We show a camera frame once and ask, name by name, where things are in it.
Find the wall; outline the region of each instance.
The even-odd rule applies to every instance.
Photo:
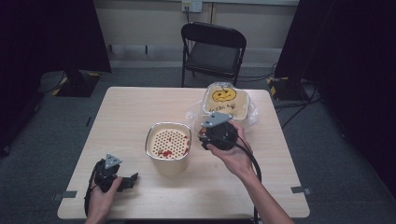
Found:
[[[248,48],[283,47],[297,1],[254,1],[262,4],[253,5],[248,1],[222,2],[203,2],[203,12],[190,13],[190,21],[233,27],[246,36]],[[94,3],[108,45],[181,45],[180,29],[187,17],[181,11],[180,1]]]

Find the electrical socket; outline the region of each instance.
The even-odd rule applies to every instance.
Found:
[[[192,2],[191,1],[181,1],[181,11],[186,11],[186,7],[189,12],[192,12]]]

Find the chair backrest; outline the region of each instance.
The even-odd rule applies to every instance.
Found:
[[[237,30],[202,22],[185,24],[181,28],[181,36],[184,44],[188,39],[236,49],[244,49],[247,45],[247,40]]]

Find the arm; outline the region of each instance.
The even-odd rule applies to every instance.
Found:
[[[99,187],[96,187],[94,180],[92,181],[92,193],[90,200],[90,209],[86,224],[100,224],[105,223],[108,213],[110,212],[111,205],[114,201],[114,196],[117,192],[122,181],[122,177],[117,177],[108,192],[103,193]]]
[[[247,149],[251,151],[242,126],[233,121],[230,121],[230,123],[238,131],[240,138],[243,139],[242,142],[242,140],[238,138],[236,143],[240,146],[244,146],[245,142],[248,147]],[[250,195],[251,201],[253,201],[256,206],[263,223],[293,223],[288,214],[260,182],[259,178],[254,173],[250,159],[244,151],[238,147],[234,147],[228,151],[220,150],[213,145],[207,145],[207,147],[213,155],[219,157],[224,162],[231,173],[236,175],[242,181]]]

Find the container lid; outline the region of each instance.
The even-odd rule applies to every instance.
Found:
[[[242,120],[248,116],[250,99],[246,91],[235,88],[229,82],[215,82],[207,87],[202,108],[205,113],[220,112]]]

